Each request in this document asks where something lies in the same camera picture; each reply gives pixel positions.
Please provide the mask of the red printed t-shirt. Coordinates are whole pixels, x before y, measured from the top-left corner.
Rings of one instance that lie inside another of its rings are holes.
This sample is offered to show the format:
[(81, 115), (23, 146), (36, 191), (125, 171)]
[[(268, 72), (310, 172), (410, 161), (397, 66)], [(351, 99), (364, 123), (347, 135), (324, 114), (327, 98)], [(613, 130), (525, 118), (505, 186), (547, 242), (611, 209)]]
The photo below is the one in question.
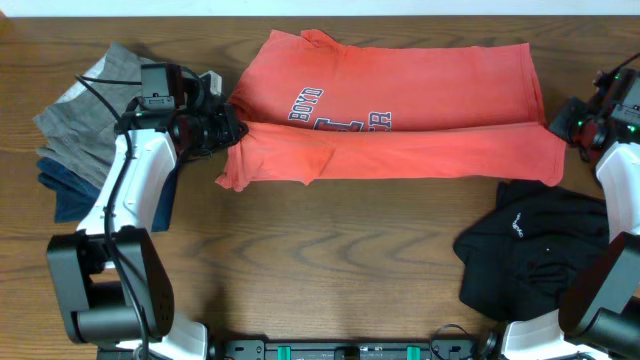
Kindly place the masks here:
[(220, 186), (257, 181), (563, 177), (527, 44), (344, 45), (319, 30), (273, 31), (231, 104), (248, 134)]

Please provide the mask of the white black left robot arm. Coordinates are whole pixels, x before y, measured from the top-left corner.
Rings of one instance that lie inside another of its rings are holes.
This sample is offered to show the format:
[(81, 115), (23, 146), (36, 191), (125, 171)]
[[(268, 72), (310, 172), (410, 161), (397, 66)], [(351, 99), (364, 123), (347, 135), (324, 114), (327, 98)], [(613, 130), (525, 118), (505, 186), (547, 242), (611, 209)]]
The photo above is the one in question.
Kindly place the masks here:
[(78, 228), (46, 257), (67, 337), (119, 359), (206, 359), (205, 325), (181, 315), (151, 230), (182, 158), (235, 145), (248, 128), (221, 95), (135, 100), (116, 119), (116, 155)]

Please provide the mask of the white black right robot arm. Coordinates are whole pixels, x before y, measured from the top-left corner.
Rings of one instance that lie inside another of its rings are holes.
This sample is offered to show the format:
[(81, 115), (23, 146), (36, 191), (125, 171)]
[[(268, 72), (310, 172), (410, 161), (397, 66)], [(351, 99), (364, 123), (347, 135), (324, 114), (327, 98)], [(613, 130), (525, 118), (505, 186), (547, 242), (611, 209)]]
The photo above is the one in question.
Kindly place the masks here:
[(636, 359), (639, 356), (639, 100), (596, 95), (552, 124), (587, 153), (605, 195), (609, 239), (561, 297), (558, 309), (510, 323), (502, 359)]

